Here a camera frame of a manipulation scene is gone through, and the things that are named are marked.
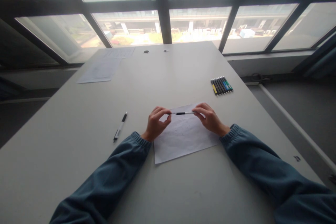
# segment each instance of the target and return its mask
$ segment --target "window frame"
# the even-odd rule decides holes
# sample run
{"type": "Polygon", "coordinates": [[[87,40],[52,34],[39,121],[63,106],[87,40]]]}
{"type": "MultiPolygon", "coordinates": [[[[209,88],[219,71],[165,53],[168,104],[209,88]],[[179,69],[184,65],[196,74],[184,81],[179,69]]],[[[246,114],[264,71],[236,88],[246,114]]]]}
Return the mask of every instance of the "window frame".
{"type": "MultiPolygon", "coordinates": [[[[268,43],[264,51],[223,54],[224,56],[255,55],[316,50],[319,44],[324,42],[331,34],[336,31],[336,26],[328,31],[310,48],[273,51],[273,48],[290,29],[292,24],[295,23],[295,21],[297,20],[297,18],[299,18],[302,12],[305,11],[309,4],[315,2],[336,2],[336,0],[125,0],[104,2],[84,2],[83,0],[0,0],[0,18],[4,20],[7,24],[12,26],[12,28],[18,31],[21,35],[26,37],[35,46],[47,53],[51,58],[59,63],[60,66],[73,66],[78,64],[68,63],[56,52],[54,52],[50,47],[44,44],[39,38],[37,38],[33,33],[31,33],[18,21],[16,21],[15,18],[45,15],[82,14],[85,16],[93,30],[96,32],[100,40],[105,45],[105,47],[112,48],[111,43],[106,38],[99,24],[93,18],[92,13],[157,10],[159,14],[159,22],[163,43],[171,44],[172,35],[169,15],[170,9],[231,7],[231,11],[227,19],[227,23],[219,45],[219,51],[222,53],[240,6],[275,5],[289,3],[298,4],[296,9],[287,18],[282,27],[276,33],[276,35],[272,37],[271,41],[268,43]]],[[[2,61],[0,62],[0,65],[6,67],[7,69],[17,69],[2,61]]],[[[41,65],[39,67],[44,68],[53,66],[41,65]]]]}

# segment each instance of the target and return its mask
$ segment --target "blue sleeve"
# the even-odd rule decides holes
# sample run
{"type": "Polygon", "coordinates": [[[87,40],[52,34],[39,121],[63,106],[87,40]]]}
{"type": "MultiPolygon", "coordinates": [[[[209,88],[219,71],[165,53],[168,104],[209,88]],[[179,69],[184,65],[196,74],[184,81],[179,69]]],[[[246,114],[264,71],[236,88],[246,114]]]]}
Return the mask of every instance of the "blue sleeve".
{"type": "Polygon", "coordinates": [[[303,177],[253,134],[234,124],[220,140],[238,169],[269,195],[276,223],[336,223],[336,194],[303,177]]]}
{"type": "Polygon", "coordinates": [[[56,208],[50,223],[106,223],[143,165],[151,143],[133,132],[56,208]]]}

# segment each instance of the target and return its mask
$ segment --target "white paper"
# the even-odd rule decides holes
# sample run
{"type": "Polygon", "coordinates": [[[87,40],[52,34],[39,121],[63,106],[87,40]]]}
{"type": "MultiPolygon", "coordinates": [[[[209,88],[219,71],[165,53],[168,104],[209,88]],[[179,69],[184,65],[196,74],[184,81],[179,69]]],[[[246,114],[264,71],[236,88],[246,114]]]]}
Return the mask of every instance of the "white paper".
{"type": "MultiPolygon", "coordinates": [[[[197,104],[171,109],[172,113],[191,111],[197,104]]],[[[219,137],[207,130],[193,114],[171,115],[171,123],[154,141],[155,164],[188,155],[220,143],[219,137]]]]}
{"type": "Polygon", "coordinates": [[[77,83],[110,81],[122,58],[103,58],[94,62],[79,78],[77,83]]]}
{"type": "Polygon", "coordinates": [[[110,81],[123,58],[132,56],[134,47],[100,49],[95,62],[79,78],[77,83],[110,81]]]}

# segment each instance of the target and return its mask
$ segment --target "sleeve cuff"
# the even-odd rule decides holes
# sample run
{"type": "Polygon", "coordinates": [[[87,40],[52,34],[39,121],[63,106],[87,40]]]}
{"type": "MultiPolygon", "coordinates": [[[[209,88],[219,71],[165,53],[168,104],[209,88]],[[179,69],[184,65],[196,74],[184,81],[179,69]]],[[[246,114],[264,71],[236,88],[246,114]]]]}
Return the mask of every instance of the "sleeve cuff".
{"type": "Polygon", "coordinates": [[[231,143],[231,141],[237,136],[237,134],[241,130],[241,128],[237,124],[232,124],[230,129],[231,130],[230,130],[229,133],[227,133],[225,136],[222,136],[222,137],[219,138],[219,140],[222,142],[224,147],[229,145],[231,143]]]}
{"type": "Polygon", "coordinates": [[[140,146],[142,146],[145,149],[149,149],[152,146],[152,143],[148,142],[147,140],[143,139],[140,134],[136,131],[134,131],[131,134],[132,139],[134,142],[140,146]]]}

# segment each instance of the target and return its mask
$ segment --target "white table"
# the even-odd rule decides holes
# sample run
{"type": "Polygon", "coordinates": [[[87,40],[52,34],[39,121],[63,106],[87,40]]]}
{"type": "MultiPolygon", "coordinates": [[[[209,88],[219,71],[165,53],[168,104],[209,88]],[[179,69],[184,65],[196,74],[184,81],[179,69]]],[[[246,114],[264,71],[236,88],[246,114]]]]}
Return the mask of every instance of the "white table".
{"type": "MultiPolygon", "coordinates": [[[[90,59],[0,150],[0,222],[47,223],[152,109],[207,102],[307,178],[322,183],[211,42],[136,47],[110,82],[77,84],[90,59]],[[234,92],[216,97],[224,75],[234,92]],[[120,139],[112,139],[124,113],[120,139]],[[293,156],[300,156],[296,162],[293,156]]],[[[229,160],[222,145],[144,166],[111,216],[114,223],[272,223],[267,197],[229,160]]]]}

